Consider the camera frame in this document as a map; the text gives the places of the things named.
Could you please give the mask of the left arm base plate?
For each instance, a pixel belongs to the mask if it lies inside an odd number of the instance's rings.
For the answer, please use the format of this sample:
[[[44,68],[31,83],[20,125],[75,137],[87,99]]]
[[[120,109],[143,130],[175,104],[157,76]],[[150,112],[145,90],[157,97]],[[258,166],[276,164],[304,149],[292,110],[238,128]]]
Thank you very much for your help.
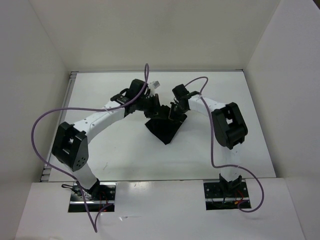
[[[62,188],[71,190],[69,200],[69,213],[84,213],[86,212],[85,203],[78,185],[73,182],[70,184],[62,184]],[[94,196],[90,195],[86,191],[84,192],[85,201],[87,203],[90,212],[97,213],[102,208],[107,206],[103,212],[115,211],[115,198],[116,198],[116,182],[101,182],[98,193]]]

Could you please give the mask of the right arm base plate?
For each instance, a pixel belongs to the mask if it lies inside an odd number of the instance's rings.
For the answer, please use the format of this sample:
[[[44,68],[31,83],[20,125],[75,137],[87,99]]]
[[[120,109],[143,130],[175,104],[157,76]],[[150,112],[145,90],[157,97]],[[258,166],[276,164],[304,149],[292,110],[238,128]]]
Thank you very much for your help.
[[[207,211],[238,209],[238,204],[240,204],[241,209],[252,208],[245,181],[242,181],[240,186],[231,193],[224,193],[217,180],[205,181],[203,188]]]

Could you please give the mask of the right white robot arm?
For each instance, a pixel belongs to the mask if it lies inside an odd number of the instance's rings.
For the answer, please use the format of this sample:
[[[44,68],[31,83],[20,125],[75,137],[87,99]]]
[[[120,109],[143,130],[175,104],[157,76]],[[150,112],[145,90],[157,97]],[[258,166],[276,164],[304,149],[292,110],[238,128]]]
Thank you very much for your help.
[[[209,117],[210,160],[219,170],[219,191],[229,197],[237,191],[242,176],[237,170],[240,162],[240,147],[248,134],[248,128],[238,105],[217,102],[203,97],[199,92],[173,90],[170,117],[180,117],[188,111],[195,111]]]

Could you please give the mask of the black skirt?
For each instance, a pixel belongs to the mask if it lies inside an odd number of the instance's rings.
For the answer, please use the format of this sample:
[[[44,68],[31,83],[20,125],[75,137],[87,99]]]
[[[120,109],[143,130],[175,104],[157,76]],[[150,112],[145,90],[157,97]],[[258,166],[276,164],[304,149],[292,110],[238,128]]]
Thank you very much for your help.
[[[145,123],[146,128],[165,145],[171,143],[176,133],[187,119],[185,113],[172,112],[172,108],[162,105],[156,116]]]

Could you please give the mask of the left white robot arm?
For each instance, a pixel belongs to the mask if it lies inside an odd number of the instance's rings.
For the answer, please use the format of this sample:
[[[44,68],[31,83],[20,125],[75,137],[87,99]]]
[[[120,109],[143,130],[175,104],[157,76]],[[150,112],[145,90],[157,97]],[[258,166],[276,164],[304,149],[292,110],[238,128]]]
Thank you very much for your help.
[[[83,196],[88,200],[94,200],[102,190],[99,179],[87,164],[89,143],[107,127],[135,111],[142,111],[146,118],[152,119],[161,115],[163,107],[158,94],[152,92],[149,87],[144,88],[143,92],[127,88],[86,118],[75,123],[61,123],[51,153],[79,182]]]

